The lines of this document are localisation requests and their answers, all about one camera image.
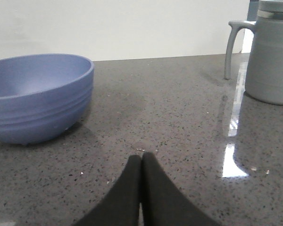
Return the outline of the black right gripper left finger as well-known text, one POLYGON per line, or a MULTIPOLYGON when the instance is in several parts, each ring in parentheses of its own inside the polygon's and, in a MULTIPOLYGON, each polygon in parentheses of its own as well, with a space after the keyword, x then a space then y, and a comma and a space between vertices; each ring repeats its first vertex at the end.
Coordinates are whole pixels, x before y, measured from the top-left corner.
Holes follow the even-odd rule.
POLYGON ((107 195, 76 226, 136 226, 139 221, 142 159, 131 155, 107 195))

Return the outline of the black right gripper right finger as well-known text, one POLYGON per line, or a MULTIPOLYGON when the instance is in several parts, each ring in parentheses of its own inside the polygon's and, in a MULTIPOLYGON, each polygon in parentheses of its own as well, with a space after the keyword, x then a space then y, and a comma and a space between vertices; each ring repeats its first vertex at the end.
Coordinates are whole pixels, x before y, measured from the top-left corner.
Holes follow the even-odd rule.
POLYGON ((142 157, 142 211, 146 226, 218 226, 174 185, 153 153, 142 157))

